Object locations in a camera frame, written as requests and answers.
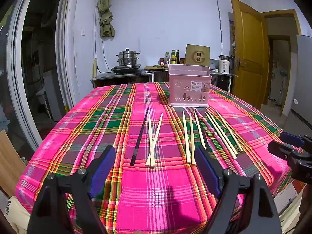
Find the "pink plaid tablecloth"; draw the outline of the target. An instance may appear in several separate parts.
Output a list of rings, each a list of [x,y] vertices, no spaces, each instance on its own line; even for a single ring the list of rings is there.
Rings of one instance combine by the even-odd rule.
[[[109,233],[199,233],[207,224],[216,198],[208,191],[199,170],[186,161],[183,112],[190,137],[188,109],[168,105],[167,83],[137,83],[94,89],[51,130],[21,175],[15,195],[31,211],[46,176],[71,175],[88,166],[108,145],[116,160],[93,203]],[[146,110],[155,136],[155,167],[146,166],[150,153],[148,117],[135,165],[130,166]],[[241,152],[217,110],[243,148]],[[212,123],[210,112],[236,149],[233,159]],[[236,174],[261,174],[272,195],[290,183],[287,163],[268,152],[281,128],[260,111],[217,87],[212,87],[209,107],[197,110],[209,151],[223,168]]]

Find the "green oil bottle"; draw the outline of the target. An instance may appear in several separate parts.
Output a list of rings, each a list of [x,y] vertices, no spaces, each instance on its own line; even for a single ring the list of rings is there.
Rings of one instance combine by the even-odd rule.
[[[170,63],[171,64],[176,64],[176,52],[175,52],[175,50],[172,50]]]

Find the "stainless steel steamer pot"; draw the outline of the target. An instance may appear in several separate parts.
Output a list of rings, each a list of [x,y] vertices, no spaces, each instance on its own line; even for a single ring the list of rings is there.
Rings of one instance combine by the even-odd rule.
[[[132,51],[130,49],[125,49],[119,52],[116,56],[118,57],[118,63],[121,66],[136,65],[137,60],[139,60],[138,55],[140,52]]]

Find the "gold paper gift bag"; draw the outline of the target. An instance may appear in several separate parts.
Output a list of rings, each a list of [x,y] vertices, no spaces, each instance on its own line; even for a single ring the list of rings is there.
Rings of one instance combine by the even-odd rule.
[[[185,64],[210,66],[210,47],[187,44]]]

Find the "wooden cutting board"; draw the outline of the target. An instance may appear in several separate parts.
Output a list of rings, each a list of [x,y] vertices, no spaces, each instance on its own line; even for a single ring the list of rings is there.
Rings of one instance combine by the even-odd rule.
[[[152,70],[168,71],[168,67],[159,66],[159,65],[156,65],[156,66],[145,66],[144,70],[149,70],[149,71],[152,71]]]

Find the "red sauce jar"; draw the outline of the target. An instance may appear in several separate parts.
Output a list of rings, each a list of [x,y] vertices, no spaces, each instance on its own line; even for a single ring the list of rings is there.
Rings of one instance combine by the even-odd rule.
[[[159,58],[159,66],[163,66],[164,65],[164,58]]]

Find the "dark soy sauce bottle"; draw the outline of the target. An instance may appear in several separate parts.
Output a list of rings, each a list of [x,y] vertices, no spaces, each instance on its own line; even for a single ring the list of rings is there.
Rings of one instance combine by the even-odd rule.
[[[180,61],[180,54],[179,54],[179,50],[178,50],[178,49],[176,50],[176,53],[175,53],[175,54],[176,54],[176,55],[175,55],[175,56],[176,56],[176,58],[175,58],[176,61],[175,61],[175,62],[176,62],[176,64],[179,64],[179,61]]]

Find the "black chopstick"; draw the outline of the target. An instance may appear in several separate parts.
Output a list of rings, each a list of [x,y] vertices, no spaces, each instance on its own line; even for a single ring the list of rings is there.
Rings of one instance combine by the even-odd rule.
[[[201,124],[201,120],[199,118],[197,110],[195,110],[195,116],[196,116],[196,118],[198,120],[197,123],[198,123],[198,127],[199,127],[199,130],[200,130],[201,143],[202,143],[203,147],[205,148],[205,150],[208,150],[207,139],[206,139],[206,136],[205,136],[205,133],[204,133],[205,131],[204,131],[203,126]]]
[[[140,146],[140,142],[141,142],[141,138],[142,138],[145,122],[146,122],[146,119],[148,117],[148,112],[149,112],[149,108],[146,110],[146,113],[145,113],[145,116],[144,116],[144,120],[142,122],[139,135],[137,137],[137,141],[136,141],[136,145],[135,145],[135,148],[134,148],[134,151],[133,151],[133,155],[132,155],[132,158],[131,158],[130,166],[134,166],[135,165],[135,160],[136,160],[136,156],[137,156],[137,153],[138,153],[138,150],[139,150],[139,146]]]

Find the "white electric kettle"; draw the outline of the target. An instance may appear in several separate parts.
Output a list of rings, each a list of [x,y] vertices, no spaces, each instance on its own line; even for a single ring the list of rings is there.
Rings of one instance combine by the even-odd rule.
[[[222,74],[230,74],[231,70],[234,69],[234,57],[232,56],[219,56],[218,70]]]

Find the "black induction cooker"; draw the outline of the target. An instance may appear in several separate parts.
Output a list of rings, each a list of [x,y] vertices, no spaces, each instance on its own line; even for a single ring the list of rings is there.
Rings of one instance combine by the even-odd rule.
[[[140,70],[141,65],[124,65],[124,66],[115,66],[112,68],[112,72],[115,74],[133,74]]]

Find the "light wooden chopstick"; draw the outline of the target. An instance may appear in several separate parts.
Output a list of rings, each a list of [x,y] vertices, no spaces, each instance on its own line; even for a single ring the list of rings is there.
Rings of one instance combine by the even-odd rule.
[[[223,117],[221,116],[221,114],[220,114],[217,110],[215,110],[215,112],[217,113],[217,115],[219,116],[219,118],[222,120],[224,126],[227,128],[227,130],[229,131],[230,135],[233,137],[234,141],[235,141],[236,144],[237,144],[238,149],[239,149],[241,152],[243,152],[242,146],[241,146],[240,143],[238,142],[238,139],[235,137],[234,133],[232,132],[232,130],[231,130],[230,126],[228,125],[228,123],[226,122],[226,120],[223,119]]]
[[[188,130],[186,125],[186,117],[183,112],[183,128],[184,128],[184,141],[185,141],[185,150],[186,150],[186,161],[187,163],[191,163],[191,154],[189,149],[189,140],[188,140]]]
[[[189,114],[189,122],[190,122],[190,137],[191,137],[191,164],[196,165],[195,161],[195,139],[194,139],[194,126],[192,115]]]
[[[153,146],[153,137],[152,137],[152,125],[150,114],[148,114],[148,126],[149,126],[149,143],[150,143],[150,166],[155,167],[155,159],[154,159],[154,146]]]
[[[229,147],[231,148],[233,154],[238,155],[236,149],[234,148],[234,146],[232,145],[232,143],[230,142],[230,140],[228,139],[227,135],[223,132],[222,128],[219,126],[218,122],[216,121],[216,119],[214,119],[213,115],[208,111],[208,115],[210,116],[210,118],[212,119],[212,121],[215,123],[216,127],[219,129],[219,131],[221,132],[223,138],[225,139],[225,141],[227,141],[227,144],[229,145]]]
[[[221,132],[219,131],[219,129],[216,127],[215,123],[212,121],[212,119],[210,118],[210,116],[208,115],[208,112],[206,112],[206,116],[208,117],[208,119],[210,120],[210,122],[212,123],[212,126],[215,128],[216,132],[218,133],[219,137],[221,138],[222,142],[224,143],[224,145],[226,146],[227,150],[230,152],[232,158],[235,160],[237,159],[236,155],[233,154],[231,148],[229,147],[229,145],[227,144],[227,141],[225,141],[225,139],[223,138]]]
[[[199,118],[198,118],[196,110],[194,110],[194,116],[195,116],[196,124],[197,124],[197,127],[198,127],[198,133],[199,133],[201,144],[202,144],[203,148],[206,150],[206,145],[205,145],[203,133],[202,133],[202,130],[201,130],[201,124],[199,122]]]
[[[156,130],[156,133],[155,133],[155,136],[153,137],[153,146],[154,146],[154,150],[155,150],[155,146],[156,146],[156,143],[157,143],[157,140],[158,140],[158,136],[159,136],[159,132],[160,132],[160,128],[161,128],[161,123],[162,123],[162,118],[163,118],[163,114],[161,114],[160,116],[160,120],[159,120],[159,123],[158,123],[158,126],[157,126],[157,130]],[[146,160],[146,166],[150,166],[150,154],[148,155],[148,158]]]

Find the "yellow wooden door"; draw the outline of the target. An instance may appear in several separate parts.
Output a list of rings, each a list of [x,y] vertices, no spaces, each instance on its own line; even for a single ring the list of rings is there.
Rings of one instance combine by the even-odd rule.
[[[264,16],[239,0],[231,0],[235,25],[235,68],[232,93],[260,109],[269,74],[268,28]]]

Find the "metal kitchen shelf left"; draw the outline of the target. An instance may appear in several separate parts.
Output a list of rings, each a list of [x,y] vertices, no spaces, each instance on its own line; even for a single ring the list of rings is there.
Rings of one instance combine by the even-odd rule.
[[[128,83],[145,83],[153,82],[152,73],[145,70],[138,70],[132,74],[115,74],[114,72],[100,74],[96,78],[91,79],[93,88],[122,85]]]

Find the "clear plastic bottle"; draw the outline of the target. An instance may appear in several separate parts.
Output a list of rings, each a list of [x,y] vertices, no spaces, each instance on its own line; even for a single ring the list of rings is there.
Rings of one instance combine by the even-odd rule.
[[[163,63],[164,67],[168,67],[169,63],[170,63],[170,54],[169,52],[166,52]]]

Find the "pink plastic utensil basket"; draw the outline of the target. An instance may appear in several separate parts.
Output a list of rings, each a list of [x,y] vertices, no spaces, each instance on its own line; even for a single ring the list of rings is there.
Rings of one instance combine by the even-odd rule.
[[[169,65],[169,105],[172,107],[206,108],[212,82],[210,67]]]

